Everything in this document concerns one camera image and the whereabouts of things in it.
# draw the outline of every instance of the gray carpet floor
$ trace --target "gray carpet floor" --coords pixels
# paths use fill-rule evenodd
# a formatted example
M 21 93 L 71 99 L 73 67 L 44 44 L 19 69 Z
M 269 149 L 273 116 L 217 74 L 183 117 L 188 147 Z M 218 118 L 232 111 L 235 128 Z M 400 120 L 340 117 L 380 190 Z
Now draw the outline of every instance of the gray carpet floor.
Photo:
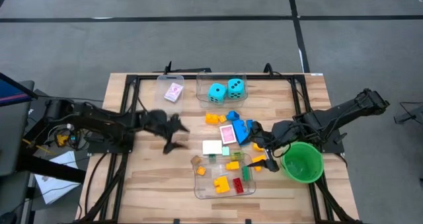
M 423 0 L 295 0 L 300 16 L 423 15 Z M 291 15 L 289 0 L 5 0 L 0 19 Z M 360 217 L 423 220 L 422 126 L 396 125 L 400 101 L 423 102 L 423 20 L 300 21 L 312 73 L 324 73 L 332 104 L 363 88 L 391 106 L 342 131 Z M 53 96 L 102 99 L 112 72 L 211 67 L 302 72 L 291 20 L 213 22 L 0 22 L 0 70 Z M 81 189 L 36 212 L 35 223 L 75 217 Z

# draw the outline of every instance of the green plastic bin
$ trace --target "green plastic bin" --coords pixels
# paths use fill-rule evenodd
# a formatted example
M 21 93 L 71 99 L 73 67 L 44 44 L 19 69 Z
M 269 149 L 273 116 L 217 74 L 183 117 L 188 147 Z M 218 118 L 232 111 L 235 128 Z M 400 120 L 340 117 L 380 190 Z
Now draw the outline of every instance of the green plastic bin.
M 293 142 L 281 164 L 290 178 L 304 184 L 316 181 L 323 173 L 322 154 L 306 142 Z

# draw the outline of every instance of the clear plastic container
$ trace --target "clear plastic container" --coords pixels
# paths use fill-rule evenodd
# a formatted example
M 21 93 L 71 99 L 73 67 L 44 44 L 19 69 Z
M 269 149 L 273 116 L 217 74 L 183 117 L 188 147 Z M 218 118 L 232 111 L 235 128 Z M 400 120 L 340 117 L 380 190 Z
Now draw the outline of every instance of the clear plastic container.
M 223 102 L 210 102 L 207 98 L 212 84 L 219 83 L 227 88 L 230 79 L 242 79 L 244 82 L 244 96 L 241 98 L 228 98 L 225 95 Z M 202 108 L 240 108 L 248 97 L 247 76 L 244 73 L 206 73 L 197 74 L 196 96 Z
M 243 172 L 242 168 L 251 164 L 251 157 L 247 154 L 243 155 L 239 162 L 239 169 L 237 170 L 227 170 L 226 164 L 231 162 L 230 156 L 224 157 L 216 157 L 215 162 L 210 162 L 208 157 L 201 158 L 201 163 L 198 165 L 193 165 L 192 168 L 194 170 L 195 176 L 195 186 L 194 186 L 194 194 L 199 199 L 208 199 L 208 198 L 224 198 L 224 197 L 232 197 L 232 196 L 240 196 L 240 195 L 249 195 L 253 194 L 256 191 L 256 182 L 252 179 L 252 172 L 251 168 L 248 169 L 250 179 L 249 181 L 243 180 Z M 198 167 L 206 168 L 206 173 L 202 176 L 197 174 Z M 224 193 L 217 193 L 214 180 L 219 178 L 220 176 L 225 175 L 227 177 L 227 181 L 229 183 L 230 191 Z M 243 185 L 244 192 L 241 194 L 237 194 L 234 186 L 233 186 L 233 179 L 240 178 L 241 184 Z
M 165 99 L 165 94 L 172 83 L 184 86 L 184 77 L 182 75 L 160 75 L 156 81 L 156 91 L 154 96 L 154 106 L 156 109 L 163 109 L 168 116 L 180 114 L 184 108 L 184 88 L 175 102 Z

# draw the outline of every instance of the cyan die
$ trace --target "cyan die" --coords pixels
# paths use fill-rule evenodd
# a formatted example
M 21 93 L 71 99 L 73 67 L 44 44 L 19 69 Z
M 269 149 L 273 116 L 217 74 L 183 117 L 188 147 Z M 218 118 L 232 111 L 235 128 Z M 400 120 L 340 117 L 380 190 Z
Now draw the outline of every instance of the cyan die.
M 242 79 L 230 79 L 227 82 L 227 96 L 229 98 L 242 98 L 244 96 L 244 81 Z
M 226 87 L 219 83 L 214 83 L 209 89 L 207 98 L 210 102 L 220 103 L 223 102 L 226 95 Z

